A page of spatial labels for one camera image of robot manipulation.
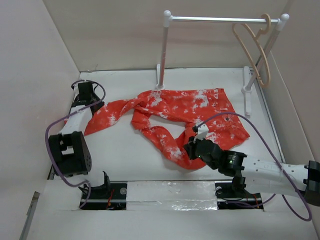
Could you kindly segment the orange white-speckled trousers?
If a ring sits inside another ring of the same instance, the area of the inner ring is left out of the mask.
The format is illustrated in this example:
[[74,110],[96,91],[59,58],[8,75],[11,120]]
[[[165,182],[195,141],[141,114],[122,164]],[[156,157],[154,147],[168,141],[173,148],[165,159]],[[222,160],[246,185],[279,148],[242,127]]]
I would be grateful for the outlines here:
[[[87,124],[90,135],[117,123],[133,109],[131,125],[140,131],[171,162],[187,170],[205,166],[200,159],[190,160],[184,145],[195,135],[193,126],[218,114],[207,124],[208,138],[223,150],[242,144],[250,135],[235,116],[234,108],[222,88],[201,90],[148,90],[132,99],[112,101],[100,108]],[[150,123],[151,116],[184,123],[184,131],[174,138],[163,126]]]

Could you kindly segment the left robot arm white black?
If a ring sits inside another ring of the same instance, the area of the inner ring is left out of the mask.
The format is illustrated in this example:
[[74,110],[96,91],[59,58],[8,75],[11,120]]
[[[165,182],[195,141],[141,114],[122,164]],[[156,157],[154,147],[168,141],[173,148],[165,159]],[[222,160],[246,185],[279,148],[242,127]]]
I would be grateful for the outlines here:
[[71,84],[74,99],[68,115],[54,121],[45,130],[45,146],[54,173],[72,188],[85,186],[88,180],[70,183],[69,177],[87,175],[92,169],[92,159],[85,141],[85,130],[94,114],[104,106],[106,90],[92,80],[77,80]]

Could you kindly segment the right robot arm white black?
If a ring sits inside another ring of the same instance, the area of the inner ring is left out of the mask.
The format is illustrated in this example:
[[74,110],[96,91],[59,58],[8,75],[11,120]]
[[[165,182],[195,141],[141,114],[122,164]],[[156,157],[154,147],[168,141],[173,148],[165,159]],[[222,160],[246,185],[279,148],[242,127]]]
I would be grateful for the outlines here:
[[223,150],[207,139],[189,138],[184,149],[190,160],[201,160],[212,170],[231,177],[231,191],[237,197],[248,192],[302,196],[310,205],[320,205],[320,164],[286,164],[265,161],[243,152]]

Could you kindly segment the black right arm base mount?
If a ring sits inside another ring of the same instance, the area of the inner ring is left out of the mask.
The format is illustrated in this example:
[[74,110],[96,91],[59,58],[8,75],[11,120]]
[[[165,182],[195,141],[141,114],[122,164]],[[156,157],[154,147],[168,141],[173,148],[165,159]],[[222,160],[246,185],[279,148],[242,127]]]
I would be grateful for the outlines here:
[[214,185],[219,210],[264,210],[261,193],[249,189],[244,177],[215,180]]

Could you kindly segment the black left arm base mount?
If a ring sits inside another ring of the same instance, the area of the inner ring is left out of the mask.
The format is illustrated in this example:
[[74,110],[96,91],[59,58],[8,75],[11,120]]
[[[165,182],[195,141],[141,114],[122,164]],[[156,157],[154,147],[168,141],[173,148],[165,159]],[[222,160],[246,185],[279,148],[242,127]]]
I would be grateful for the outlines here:
[[84,184],[79,187],[81,190],[81,200],[79,208],[88,211],[122,211],[127,209],[126,181],[110,181],[109,176],[103,171],[103,184],[94,186],[89,193],[89,187]]

